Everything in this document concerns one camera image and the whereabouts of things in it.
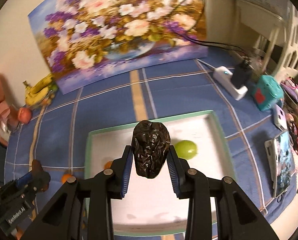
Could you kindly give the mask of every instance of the silver bolt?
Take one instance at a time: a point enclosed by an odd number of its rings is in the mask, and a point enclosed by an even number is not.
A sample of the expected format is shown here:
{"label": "silver bolt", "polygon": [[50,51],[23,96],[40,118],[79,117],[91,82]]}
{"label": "silver bolt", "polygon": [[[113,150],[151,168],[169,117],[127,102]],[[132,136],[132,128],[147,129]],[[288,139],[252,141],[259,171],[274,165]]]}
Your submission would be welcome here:
{"label": "silver bolt", "polygon": [[104,173],[105,175],[111,175],[111,174],[113,173],[113,170],[112,170],[112,169],[105,169],[105,170],[103,171],[103,173]]}
{"label": "silver bolt", "polygon": [[190,174],[190,175],[196,175],[197,174],[197,170],[196,169],[188,169],[188,174]]}
{"label": "silver bolt", "polygon": [[76,177],[71,176],[71,177],[67,178],[67,182],[68,182],[69,184],[72,184],[72,183],[76,182]]}
{"label": "silver bolt", "polygon": [[225,183],[230,184],[230,183],[233,182],[233,179],[231,177],[229,177],[229,176],[226,176],[226,177],[224,177],[224,181],[225,181]]}

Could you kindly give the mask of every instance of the blue tablecloth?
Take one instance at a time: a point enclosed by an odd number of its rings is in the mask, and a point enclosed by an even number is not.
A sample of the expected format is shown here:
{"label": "blue tablecloth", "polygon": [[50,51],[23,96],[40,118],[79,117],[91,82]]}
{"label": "blue tablecloth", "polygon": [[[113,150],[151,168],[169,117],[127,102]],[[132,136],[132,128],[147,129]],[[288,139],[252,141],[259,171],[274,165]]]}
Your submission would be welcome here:
{"label": "blue tablecloth", "polygon": [[[213,48],[202,60],[214,67],[233,68],[237,64],[227,52]],[[264,142],[280,130],[273,124],[270,111],[259,111],[249,94],[235,101],[212,79],[212,69],[196,60],[151,66],[98,81],[66,95],[58,93],[50,106],[34,111],[33,120],[11,135],[5,181],[28,172],[30,154],[40,160],[51,175],[51,183],[48,191],[36,197],[38,213],[61,186],[65,171],[83,177],[90,131],[134,123],[143,115],[156,119],[203,110],[214,110],[217,114],[238,184],[266,219],[273,222],[296,194],[293,175],[283,201],[278,203],[271,197],[272,181]]]}

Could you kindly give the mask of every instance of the white tray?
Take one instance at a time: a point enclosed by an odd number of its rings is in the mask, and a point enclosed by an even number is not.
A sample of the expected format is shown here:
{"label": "white tray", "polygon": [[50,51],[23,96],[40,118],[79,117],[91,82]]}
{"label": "white tray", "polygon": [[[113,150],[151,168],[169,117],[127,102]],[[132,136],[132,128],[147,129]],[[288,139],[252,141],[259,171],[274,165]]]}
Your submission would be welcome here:
{"label": "white tray", "polygon": [[[168,129],[171,144],[191,140],[198,146],[198,154],[188,161],[207,177],[235,179],[224,133],[213,111],[202,111],[153,120]],[[85,178],[103,171],[110,160],[120,158],[126,145],[131,144],[137,123],[101,129],[89,133]],[[173,192],[168,165],[165,163],[155,179],[138,176],[132,165],[128,192],[122,200],[112,200],[112,220],[116,235],[153,236],[184,232],[189,200],[179,200]],[[213,222],[216,206],[211,198]]]}

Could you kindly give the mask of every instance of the wall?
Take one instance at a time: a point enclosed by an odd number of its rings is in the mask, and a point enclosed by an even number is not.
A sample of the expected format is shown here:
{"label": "wall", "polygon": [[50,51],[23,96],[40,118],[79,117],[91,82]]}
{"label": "wall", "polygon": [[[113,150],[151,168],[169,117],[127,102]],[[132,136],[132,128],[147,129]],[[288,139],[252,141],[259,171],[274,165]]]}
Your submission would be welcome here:
{"label": "wall", "polygon": [[[44,0],[8,0],[0,11],[0,73],[9,91],[7,100],[24,105],[24,85],[35,84],[49,73],[30,29],[27,15]],[[234,0],[208,0],[208,40],[230,42],[234,21]],[[234,42],[252,46],[257,34],[240,26]]]}

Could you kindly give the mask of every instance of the floral painting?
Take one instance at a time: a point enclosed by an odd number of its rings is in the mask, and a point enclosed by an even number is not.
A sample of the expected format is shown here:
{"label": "floral painting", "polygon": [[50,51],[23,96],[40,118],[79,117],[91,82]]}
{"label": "floral painting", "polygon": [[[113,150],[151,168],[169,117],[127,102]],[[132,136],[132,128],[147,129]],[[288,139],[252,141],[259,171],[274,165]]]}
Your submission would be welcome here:
{"label": "floral painting", "polygon": [[206,57],[203,0],[45,0],[29,14],[63,93],[134,69]]}

